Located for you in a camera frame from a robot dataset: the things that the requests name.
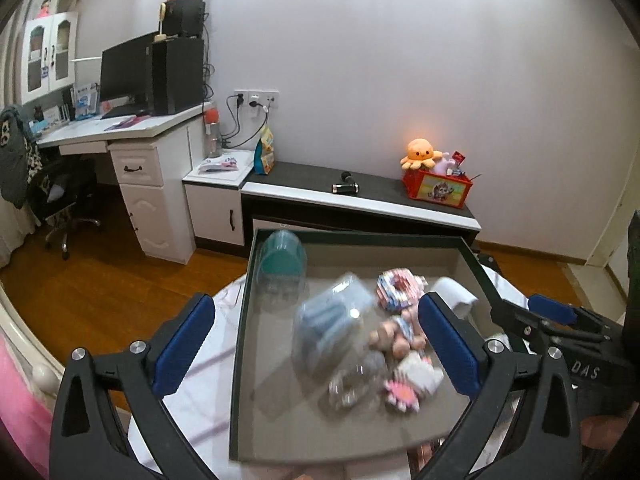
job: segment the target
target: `dark countertop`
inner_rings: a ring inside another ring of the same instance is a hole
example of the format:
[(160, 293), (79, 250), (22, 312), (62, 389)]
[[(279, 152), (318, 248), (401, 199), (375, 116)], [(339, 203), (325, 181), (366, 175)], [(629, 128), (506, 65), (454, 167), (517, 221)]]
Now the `dark countertop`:
[[(332, 194), (332, 185), (340, 183), (340, 174), (342, 171), (343, 170), (320, 168), (319, 166), (293, 164), (292, 162), (276, 162), (270, 174), (258, 175), (251, 173), (246, 182), (294, 187)], [(466, 218), (475, 218), (466, 205), (463, 209), (457, 209), (455, 207), (409, 198), (404, 184), (399, 179), (353, 172), (351, 172), (351, 175), (353, 175), (360, 187), (360, 192), (357, 195), (351, 196), (428, 209)]]

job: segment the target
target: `snack bag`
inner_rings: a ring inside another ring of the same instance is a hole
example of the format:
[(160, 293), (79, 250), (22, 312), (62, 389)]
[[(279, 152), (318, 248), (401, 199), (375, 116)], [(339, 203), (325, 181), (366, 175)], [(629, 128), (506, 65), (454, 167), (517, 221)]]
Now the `snack bag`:
[(271, 129), (265, 124), (260, 133), (260, 140), (255, 147), (254, 170), (255, 173), (266, 175), (275, 164), (275, 154), (273, 153), (273, 134)]

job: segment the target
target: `silver screw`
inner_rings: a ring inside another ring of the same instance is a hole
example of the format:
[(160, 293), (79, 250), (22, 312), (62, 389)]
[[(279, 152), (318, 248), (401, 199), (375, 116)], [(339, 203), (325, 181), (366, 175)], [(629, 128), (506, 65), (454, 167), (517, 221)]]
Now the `silver screw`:
[(146, 348), (146, 343), (144, 341), (134, 341), (129, 345), (129, 352), (132, 354), (139, 354), (140, 352), (144, 352)]
[(553, 359), (559, 359), (562, 357), (562, 351), (559, 348), (556, 348), (555, 346), (550, 346), (549, 355)]
[(76, 348), (73, 352), (71, 352), (71, 358), (74, 361), (79, 361), (86, 355), (86, 350), (84, 348)]
[(502, 352), (504, 350), (504, 345), (500, 341), (498, 341), (497, 339), (491, 339), (486, 344), (486, 346), (489, 349), (489, 351), (493, 352), (494, 354), (499, 354), (500, 352)]

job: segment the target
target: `water bottle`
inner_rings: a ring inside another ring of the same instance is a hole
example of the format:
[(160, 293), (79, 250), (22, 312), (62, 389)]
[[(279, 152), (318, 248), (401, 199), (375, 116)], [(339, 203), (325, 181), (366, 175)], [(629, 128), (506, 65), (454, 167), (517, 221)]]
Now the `water bottle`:
[(204, 151), (207, 158), (222, 154), (222, 134), (220, 133), (220, 115), (216, 108), (204, 113)]

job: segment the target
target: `orange octopus plush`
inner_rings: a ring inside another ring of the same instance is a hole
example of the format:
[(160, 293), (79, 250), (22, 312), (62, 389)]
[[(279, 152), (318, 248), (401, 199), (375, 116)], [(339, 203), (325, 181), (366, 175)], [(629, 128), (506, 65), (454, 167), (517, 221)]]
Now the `orange octopus plush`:
[(424, 166), (428, 170), (442, 158), (442, 152), (436, 152), (427, 139), (414, 139), (406, 147), (406, 157), (400, 161), (403, 170), (419, 170)]

